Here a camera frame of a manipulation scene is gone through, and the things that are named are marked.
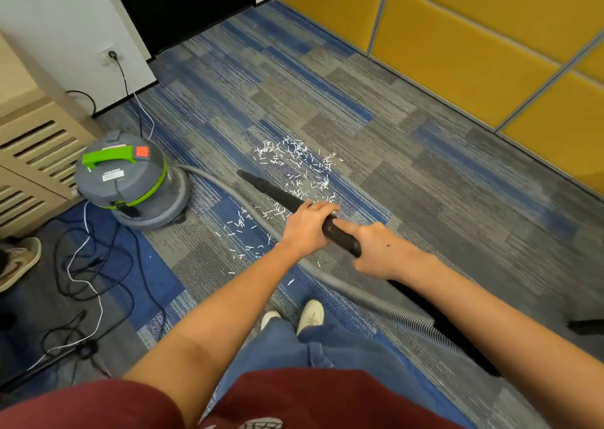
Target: forearm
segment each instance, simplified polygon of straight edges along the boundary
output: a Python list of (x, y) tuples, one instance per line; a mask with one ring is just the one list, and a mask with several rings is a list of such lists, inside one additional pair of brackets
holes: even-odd
[(195, 424), (285, 273), (298, 261), (277, 244), (191, 310), (125, 378), (149, 384)]
[(604, 426), (604, 365), (596, 359), (434, 256), (397, 279), (441, 310), (550, 424)]

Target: red t-shirt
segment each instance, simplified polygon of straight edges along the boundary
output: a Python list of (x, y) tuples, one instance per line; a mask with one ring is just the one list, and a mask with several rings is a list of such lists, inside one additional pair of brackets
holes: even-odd
[[(3, 429), (183, 429), (176, 404), (127, 380), (65, 388), (0, 412)], [(242, 375), (201, 429), (460, 426), (394, 394), (361, 370), (276, 369)]]

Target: shirt sleeve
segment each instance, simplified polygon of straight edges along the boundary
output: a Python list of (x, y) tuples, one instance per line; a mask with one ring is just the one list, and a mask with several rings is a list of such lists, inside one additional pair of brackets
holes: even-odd
[(184, 429), (176, 404), (154, 387), (101, 380), (64, 388), (0, 412), (3, 429)]

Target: blue jeans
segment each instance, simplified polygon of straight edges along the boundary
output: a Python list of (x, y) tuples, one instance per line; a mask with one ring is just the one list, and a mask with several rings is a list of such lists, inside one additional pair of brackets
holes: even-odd
[(284, 367), (364, 370), (392, 392), (425, 409), (435, 410), (432, 397), (393, 351), (371, 338), (348, 331), (328, 311), (321, 326), (306, 327), (297, 337), (289, 321), (272, 318), (260, 334), (239, 351), (218, 385), (216, 402), (244, 373)]

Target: black vacuum wand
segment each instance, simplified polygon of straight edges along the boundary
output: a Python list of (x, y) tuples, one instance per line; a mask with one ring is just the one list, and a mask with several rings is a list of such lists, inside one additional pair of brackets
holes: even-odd
[[(247, 173), (243, 170), (237, 170), (237, 174), (243, 180), (250, 183), (260, 192), (267, 194), (292, 213), (298, 211), (298, 207), (304, 203), (304, 201), (300, 200), (298, 197), (293, 196), (276, 186), (273, 186), (269, 181), (259, 178), (258, 176), (254, 176), (251, 173)], [(325, 219), (325, 222), (322, 226), (323, 234), (329, 240), (348, 251), (354, 257), (360, 257), (361, 244), (355, 237), (344, 232), (333, 223), (335, 217), (336, 216), (332, 214)], [(457, 329), (457, 327), (454, 326), (449, 319), (432, 303), (428, 302), (412, 288), (408, 288), (398, 281), (389, 280), (388, 282), (399, 292), (407, 296), (412, 302), (418, 305), (428, 315), (434, 318), (434, 327), (442, 332), (442, 334), (446, 335), (449, 340), (453, 341), (457, 344), (457, 346), (462, 348), (464, 352), (471, 357), (474, 362), (476, 362), (476, 364), (482, 367), (490, 375), (501, 376), (497, 368), (480, 351), (478, 351), (478, 349), (466, 338), (466, 336), (462, 334), (459, 329)]]

